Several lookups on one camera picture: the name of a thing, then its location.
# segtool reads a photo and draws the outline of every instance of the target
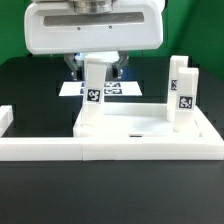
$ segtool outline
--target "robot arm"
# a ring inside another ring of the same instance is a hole
[[[156,49],[165,0],[34,0],[25,14],[33,54]]]

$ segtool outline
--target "black table surface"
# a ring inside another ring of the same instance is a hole
[[[224,82],[200,69],[197,104],[224,136]],[[167,100],[169,58],[131,58],[121,81]],[[62,58],[13,58],[0,66],[0,105],[15,121],[4,137],[71,137],[82,97],[59,97],[72,81]],[[223,161],[1,162],[0,223],[224,223]]]

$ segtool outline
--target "white block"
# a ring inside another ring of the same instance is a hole
[[[191,131],[198,86],[197,68],[180,68],[174,131]]]
[[[13,121],[12,106],[0,107],[0,137],[8,129],[9,125]]]
[[[188,66],[187,56],[172,56],[170,59],[169,85],[167,99],[167,120],[174,122],[179,68]]]
[[[82,105],[82,125],[95,125],[102,116],[104,102],[104,83],[107,65],[100,55],[85,58],[85,88]]]

